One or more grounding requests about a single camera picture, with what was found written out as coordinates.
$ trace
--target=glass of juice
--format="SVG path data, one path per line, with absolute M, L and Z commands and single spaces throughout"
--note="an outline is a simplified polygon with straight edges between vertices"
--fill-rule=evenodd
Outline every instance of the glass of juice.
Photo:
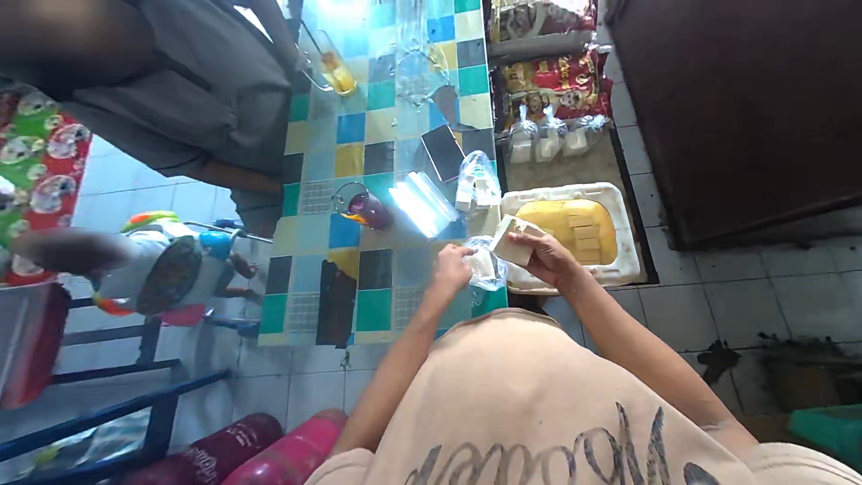
M 392 225 L 389 209 L 373 193 L 359 182 L 350 182 L 335 191 L 332 196 L 335 210 L 343 217 L 383 230 Z

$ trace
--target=smartphone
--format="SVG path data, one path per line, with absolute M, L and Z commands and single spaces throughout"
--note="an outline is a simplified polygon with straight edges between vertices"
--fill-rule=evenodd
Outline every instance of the smartphone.
M 455 140 L 455 134 L 449 125 L 444 124 L 422 135 L 422 145 L 425 146 L 431 165 L 441 182 L 458 178 L 461 162 L 464 161 L 464 150 L 458 140 Z

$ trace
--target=hand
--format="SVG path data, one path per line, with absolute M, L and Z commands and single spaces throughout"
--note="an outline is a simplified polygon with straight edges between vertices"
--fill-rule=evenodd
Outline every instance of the hand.
M 584 267 L 575 259 L 575 256 L 550 234 L 536 237 L 529 234 L 509 233 L 509 240 L 515 244 L 533 248 L 530 262 L 525 268 L 536 278 L 560 291 L 571 289 L 575 279 L 584 272 Z
M 450 290 L 452 295 L 465 287 L 470 282 L 473 272 L 470 265 L 462 258 L 474 252 L 470 248 L 447 244 L 437 255 L 437 261 L 431 269 L 431 286 Z

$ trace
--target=black tile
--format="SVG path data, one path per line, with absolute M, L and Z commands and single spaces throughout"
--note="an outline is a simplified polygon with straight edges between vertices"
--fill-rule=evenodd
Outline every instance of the black tile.
M 280 256 L 270 260 L 269 276 L 266 279 L 266 294 L 287 293 L 290 284 L 290 265 L 293 256 Z
M 464 153 L 469 154 L 473 150 L 482 150 L 490 160 L 496 160 L 494 155 L 494 130 L 471 129 L 461 132 L 461 142 L 464 145 Z
M 365 175 L 391 172 L 395 163 L 395 142 L 365 145 Z
M 303 179 L 303 154 L 289 154 L 281 159 L 281 183 L 296 184 Z
M 484 45 L 482 39 L 461 41 L 455 47 L 458 49 L 458 68 L 484 64 Z
M 359 253 L 359 289 L 392 287 L 392 249 Z
M 395 54 L 381 55 L 368 61 L 368 82 L 379 83 L 395 78 Z

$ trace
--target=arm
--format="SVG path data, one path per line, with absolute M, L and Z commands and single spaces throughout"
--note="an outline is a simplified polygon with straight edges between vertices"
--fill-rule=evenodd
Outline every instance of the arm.
M 274 177 L 214 159 L 206 161 L 199 168 L 189 172 L 188 176 L 226 189 L 271 193 L 273 195 L 281 193 L 281 182 Z
M 472 253 L 472 249 L 448 244 L 437 255 L 431 285 L 425 290 L 416 315 L 359 397 L 330 456 L 354 448 L 377 449 L 401 398 L 428 357 L 440 316 L 452 303 L 455 293 L 470 281 L 472 271 L 461 258 Z
M 701 376 L 626 313 L 562 244 L 549 235 L 511 238 L 535 249 L 527 271 L 559 289 L 603 357 L 631 372 L 729 450 L 757 443 Z

